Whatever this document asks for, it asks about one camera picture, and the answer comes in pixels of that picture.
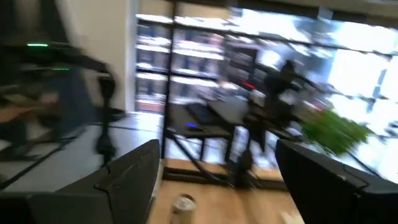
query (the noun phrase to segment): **leaves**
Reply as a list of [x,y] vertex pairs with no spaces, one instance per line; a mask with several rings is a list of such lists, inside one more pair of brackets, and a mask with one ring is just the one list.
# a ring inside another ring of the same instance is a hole
[[317,113],[302,124],[304,135],[311,143],[319,144],[325,152],[340,156],[366,142],[369,130],[352,120],[340,117],[332,110]]

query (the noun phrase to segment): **black monitor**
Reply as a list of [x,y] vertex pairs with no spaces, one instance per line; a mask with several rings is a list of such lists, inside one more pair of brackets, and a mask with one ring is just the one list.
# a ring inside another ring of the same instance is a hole
[[245,90],[253,90],[257,53],[255,45],[231,43],[228,52],[229,64],[226,69],[228,81]]

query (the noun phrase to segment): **desk surface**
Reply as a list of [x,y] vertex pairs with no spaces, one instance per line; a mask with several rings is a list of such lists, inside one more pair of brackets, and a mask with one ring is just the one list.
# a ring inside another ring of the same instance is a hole
[[[214,169],[214,166],[208,164],[206,168]],[[288,192],[163,181],[148,223],[169,224],[172,204],[180,194],[189,194],[196,200],[193,224],[283,224],[281,212],[298,213]]]
[[231,134],[219,126],[204,126],[206,131],[189,131],[187,123],[199,126],[194,118],[184,108],[184,105],[170,104],[170,117],[175,133],[187,138],[227,138]]

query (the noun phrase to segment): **floor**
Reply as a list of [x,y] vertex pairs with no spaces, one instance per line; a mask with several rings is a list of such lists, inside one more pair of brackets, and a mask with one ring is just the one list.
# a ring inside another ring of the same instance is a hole
[[[162,117],[156,114],[137,114],[112,123],[111,136],[118,148],[118,156],[133,150],[151,139],[161,139]],[[86,131],[76,140],[66,145],[62,151],[56,152],[26,175],[15,181],[5,191],[42,191],[58,190],[95,171],[101,164],[101,157],[95,154],[95,142],[100,133],[100,126],[86,127]],[[234,143],[234,152],[244,148],[246,140],[240,134]],[[199,142],[190,139],[183,140],[193,154],[198,155]],[[167,157],[187,159],[178,147],[167,141]],[[225,141],[212,139],[208,141],[205,161],[222,163]],[[256,145],[252,148],[256,155],[256,163],[265,169],[274,169],[267,156],[263,156]],[[1,167],[1,172],[11,172],[15,166]]]

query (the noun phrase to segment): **office desk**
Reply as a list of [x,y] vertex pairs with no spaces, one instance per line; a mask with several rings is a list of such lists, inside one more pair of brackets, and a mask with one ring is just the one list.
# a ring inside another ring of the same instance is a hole
[[[172,160],[168,163],[184,169],[191,167],[188,161]],[[213,164],[206,164],[205,168],[217,169]],[[169,224],[172,204],[180,194],[189,194],[196,200],[193,224],[283,224],[281,212],[298,213],[288,192],[235,190],[216,185],[163,181],[147,223]]]

